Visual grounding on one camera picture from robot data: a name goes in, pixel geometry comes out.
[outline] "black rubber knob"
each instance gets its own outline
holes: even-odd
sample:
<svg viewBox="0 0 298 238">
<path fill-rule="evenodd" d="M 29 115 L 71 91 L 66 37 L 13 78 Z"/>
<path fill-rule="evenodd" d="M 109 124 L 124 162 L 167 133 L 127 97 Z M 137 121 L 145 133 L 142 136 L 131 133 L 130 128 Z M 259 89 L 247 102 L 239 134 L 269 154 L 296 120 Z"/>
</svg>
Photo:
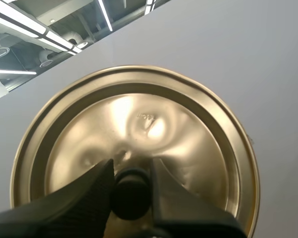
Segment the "black rubber knob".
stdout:
<svg viewBox="0 0 298 238">
<path fill-rule="evenodd" d="M 151 205 L 146 172 L 128 169 L 118 174 L 110 203 L 112 211 L 124 220 L 136 220 L 146 214 Z"/>
</svg>

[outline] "gray wall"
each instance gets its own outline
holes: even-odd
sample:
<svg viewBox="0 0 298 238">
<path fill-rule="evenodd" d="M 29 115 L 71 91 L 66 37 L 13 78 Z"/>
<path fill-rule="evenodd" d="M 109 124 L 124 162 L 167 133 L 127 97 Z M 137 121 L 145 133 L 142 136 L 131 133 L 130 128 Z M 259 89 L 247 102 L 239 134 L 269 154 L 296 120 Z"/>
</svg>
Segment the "gray wall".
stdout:
<svg viewBox="0 0 298 238">
<path fill-rule="evenodd" d="M 9 207 L 19 141 L 41 107 L 69 83 L 121 64 L 172 69 L 226 101 L 255 142 L 255 237 L 298 237 L 298 0 L 172 0 L 1 98 L 0 210 Z"/>
</svg>

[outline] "can rim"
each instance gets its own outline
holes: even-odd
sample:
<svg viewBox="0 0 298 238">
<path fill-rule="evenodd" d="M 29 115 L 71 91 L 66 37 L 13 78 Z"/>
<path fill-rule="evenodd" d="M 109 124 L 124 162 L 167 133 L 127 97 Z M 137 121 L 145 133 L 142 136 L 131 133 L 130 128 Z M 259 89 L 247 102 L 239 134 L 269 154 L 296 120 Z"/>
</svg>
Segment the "can rim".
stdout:
<svg viewBox="0 0 298 238">
<path fill-rule="evenodd" d="M 19 156 L 20 156 L 20 152 L 21 149 L 23 148 L 26 139 L 28 138 L 28 136 L 30 135 L 30 131 L 33 128 L 34 124 L 38 121 L 39 117 L 42 116 L 42 114 L 51 106 L 51 104 L 58 98 L 60 97 L 62 94 L 64 94 L 66 91 L 68 91 L 70 88 L 74 87 L 75 85 L 85 81 L 86 79 L 92 78 L 92 77 L 96 77 L 96 76 L 101 76 L 103 74 L 107 74 L 107 73 L 111 73 L 113 71 L 117 71 L 117 70 L 151 70 L 151 71 L 156 71 L 156 72 L 160 72 L 163 74 L 167 74 L 173 77 L 176 77 L 177 79 L 180 79 L 181 81 L 185 81 L 186 83 L 190 84 L 191 86 L 199 89 L 199 90 L 203 90 L 203 92 L 205 92 L 206 94 L 208 94 L 208 96 L 210 96 L 224 111 L 225 113 L 228 115 L 228 117 L 231 119 L 232 123 L 234 124 L 234 126 L 236 127 L 236 129 L 238 130 L 238 133 L 240 134 L 243 142 L 245 143 L 245 147 L 248 148 L 247 152 L 249 153 L 249 156 L 251 157 L 251 166 L 252 169 L 254 171 L 254 204 L 253 204 L 253 219 L 252 219 L 252 223 L 250 224 L 249 227 L 249 233 L 248 233 L 248 237 L 252 237 L 255 231 L 255 227 L 257 224 L 257 219 L 258 219 L 258 214 L 259 214 L 259 207 L 260 207 L 260 179 L 259 179 L 259 171 L 258 171 L 258 166 L 257 166 L 257 162 L 256 162 L 256 158 L 255 158 L 255 154 L 254 154 L 254 149 L 247 137 L 247 134 L 244 130 L 244 127 L 241 125 L 241 123 L 239 122 L 239 120 L 237 119 L 237 117 L 234 115 L 234 113 L 232 112 L 232 110 L 229 108 L 229 106 L 222 100 L 220 99 L 219 96 L 217 96 L 212 90 L 210 90 L 209 88 L 205 87 L 204 85 L 202 85 L 201 83 L 186 77 L 180 73 L 176 73 L 174 71 L 168 70 L 168 69 L 164 69 L 161 67 L 157 67 L 157 66 L 151 66 L 151 65 L 123 65 L 123 66 L 116 66 L 116 67 L 110 67 L 110 68 L 105 68 L 102 69 L 100 71 L 91 73 L 73 83 L 71 83 L 69 86 L 67 86 L 66 88 L 64 88 L 63 90 L 59 91 L 57 94 L 55 94 L 45 105 L 44 107 L 38 112 L 38 114 L 35 116 L 35 118 L 32 120 L 31 124 L 29 125 L 29 127 L 27 128 L 24 136 L 22 137 L 22 140 L 18 146 L 16 155 L 14 157 L 14 161 L 13 161 L 13 166 L 12 166 L 12 173 L 11 173 L 11 177 L 10 177 L 10 206 L 11 208 L 15 207 L 14 204 L 14 177 L 15 177 L 15 173 L 16 173 L 16 167 L 18 164 L 18 160 L 19 160 Z"/>
</svg>

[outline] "led light strip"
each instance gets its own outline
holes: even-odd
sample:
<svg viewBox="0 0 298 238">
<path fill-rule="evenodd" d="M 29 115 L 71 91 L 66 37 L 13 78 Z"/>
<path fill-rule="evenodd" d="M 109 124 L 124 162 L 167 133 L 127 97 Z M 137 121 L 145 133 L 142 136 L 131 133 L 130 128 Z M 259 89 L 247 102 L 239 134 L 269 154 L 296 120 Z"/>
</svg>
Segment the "led light strip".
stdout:
<svg viewBox="0 0 298 238">
<path fill-rule="evenodd" d="M 19 27 L 19 26 L 16 26 L 16 25 L 14 25 L 14 24 L 12 24 L 11 22 L 8 22 L 8 21 L 6 21 L 6 20 L 3 20 L 2 18 L 0 18 L 0 24 L 5 25 L 5 26 L 7 26 L 7 27 L 10 27 L 10 28 L 12 28 L 13 30 L 16 30 L 16 31 L 18 31 L 18 32 L 20 32 L 20 33 L 23 33 L 24 35 L 27 35 L 27 36 L 29 36 L 29 37 L 33 37 L 33 38 L 38 37 L 38 35 L 35 35 L 35 34 L 33 34 L 32 32 L 29 32 L 29 31 L 27 31 L 27 30 L 24 30 L 23 28 L 21 28 L 21 27 Z"/>
<path fill-rule="evenodd" d="M 40 38 L 39 40 L 41 42 L 44 42 L 45 44 L 48 44 L 48 45 L 50 45 L 56 49 L 59 49 L 61 51 L 68 52 L 69 54 L 71 51 L 73 51 L 72 48 L 75 47 L 71 42 L 63 39 L 62 37 L 60 37 L 59 35 L 55 34 L 52 31 L 48 31 L 46 36 L 44 36 L 44 33 L 46 32 L 46 27 L 40 25 L 36 21 L 32 20 L 31 18 L 27 17 L 26 15 L 22 14 L 21 12 L 17 11 L 13 7 L 11 7 L 10 5 L 8 5 L 2 1 L 0 1 L 0 13 L 11 18 L 12 20 L 14 20 L 18 23 L 21 23 L 22 25 L 30 28 L 34 32 L 37 32 L 37 34 L 34 34 L 34 33 L 30 32 L 29 30 L 23 29 L 21 26 L 18 26 L 16 24 L 9 22 L 8 19 L 5 20 L 0 17 L 0 24 L 2 24 L 2 25 L 12 28 L 12 29 L 14 29 L 22 34 L 25 34 L 27 36 L 30 36 L 33 38 Z M 80 53 L 81 49 L 75 47 L 74 51 L 77 53 Z"/>
<path fill-rule="evenodd" d="M 108 15 L 107 15 L 107 12 L 106 12 L 106 9 L 105 9 L 105 6 L 104 6 L 104 3 L 102 0 L 98 0 L 99 2 L 99 5 L 100 5 L 100 9 L 101 11 L 103 12 L 103 15 L 105 17 L 105 20 L 106 20 L 106 23 L 108 25 L 108 28 L 110 31 L 113 31 L 113 28 L 111 27 L 111 24 L 110 24 L 110 21 L 109 21 L 109 18 L 108 18 Z"/>
<path fill-rule="evenodd" d="M 42 42 L 44 42 L 45 44 L 48 44 L 48 45 L 50 45 L 50 46 L 53 46 L 53 47 L 55 47 L 56 49 L 59 49 L 59 50 L 61 50 L 61 51 L 67 51 L 67 50 L 64 49 L 63 47 L 61 47 L 61 46 L 59 46 L 59 45 L 57 45 L 57 44 L 54 44 L 53 42 L 50 42 L 50 41 L 48 41 L 48 40 L 46 40 L 46 39 L 39 39 L 39 41 L 42 41 Z"/>
<path fill-rule="evenodd" d="M 9 6 L 8 4 L 2 1 L 0 1 L 0 12 L 6 15 L 7 17 L 10 17 L 11 19 L 20 22 L 21 24 L 35 30 L 40 34 L 45 33 L 46 29 L 44 26 L 40 25 L 36 21 L 32 20 L 31 18 L 15 10 L 13 7 Z"/>
<path fill-rule="evenodd" d="M 146 8 L 145 8 L 145 15 L 147 15 L 149 12 L 153 11 L 154 6 L 155 6 L 155 1 L 156 0 L 147 0 Z"/>
<path fill-rule="evenodd" d="M 2 70 L 2 69 L 0 69 L 0 73 L 6 73 L 6 74 L 36 74 L 36 72 L 30 72 L 30 71 Z"/>
<path fill-rule="evenodd" d="M 58 36 L 57 34 L 53 33 L 52 31 L 49 31 L 46 36 L 50 38 L 53 41 L 56 41 L 57 43 L 61 44 L 62 46 L 65 46 L 69 49 L 73 47 L 73 44 L 68 42 L 67 40 L 63 39 L 62 37 Z"/>
</svg>

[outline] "gold metal lid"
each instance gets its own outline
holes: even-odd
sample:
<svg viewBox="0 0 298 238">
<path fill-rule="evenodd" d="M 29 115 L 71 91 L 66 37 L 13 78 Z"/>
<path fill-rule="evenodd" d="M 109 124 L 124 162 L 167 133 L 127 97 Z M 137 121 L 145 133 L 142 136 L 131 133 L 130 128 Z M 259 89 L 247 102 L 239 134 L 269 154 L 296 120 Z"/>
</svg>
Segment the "gold metal lid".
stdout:
<svg viewBox="0 0 298 238">
<path fill-rule="evenodd" d="M 73 181 L 103 159 L 115 172 L 147 169 L 153 157 L 188 191 L 232 213 L 252 236 L 259 176 L 247 135 L 230 109 L 203 85 L 152 66 L 120 66 L 76 81 L 36 116 L 17 151 L 11 206 Z M 150 225 L 111 214 L 105 237 Z"/>
</svg>

